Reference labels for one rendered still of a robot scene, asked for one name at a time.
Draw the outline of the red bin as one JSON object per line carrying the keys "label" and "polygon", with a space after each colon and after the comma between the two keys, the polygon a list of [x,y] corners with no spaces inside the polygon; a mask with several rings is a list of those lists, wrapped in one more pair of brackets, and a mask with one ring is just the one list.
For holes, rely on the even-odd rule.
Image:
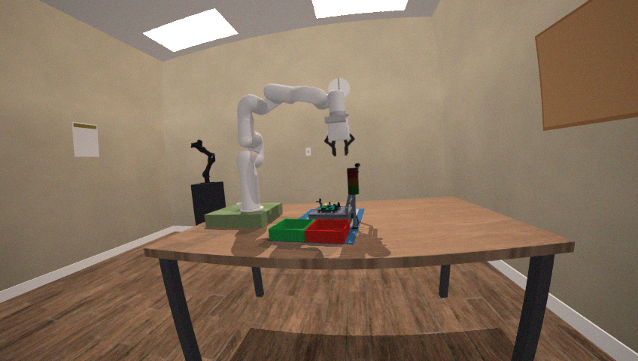
{"label": "red bin", "polygon": [[344,244],[349,231],[350,220],[316,219],[305,230],[305,242]]}

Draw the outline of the green open bin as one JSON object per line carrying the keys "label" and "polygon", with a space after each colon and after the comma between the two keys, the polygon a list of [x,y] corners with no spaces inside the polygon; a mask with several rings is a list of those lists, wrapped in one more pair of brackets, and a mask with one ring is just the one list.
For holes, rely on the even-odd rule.
{"label": "green open bin", "polygon": [[269,228],[269,240],[276,241],[305,241],[305,229],[315,219],[283,219]]}

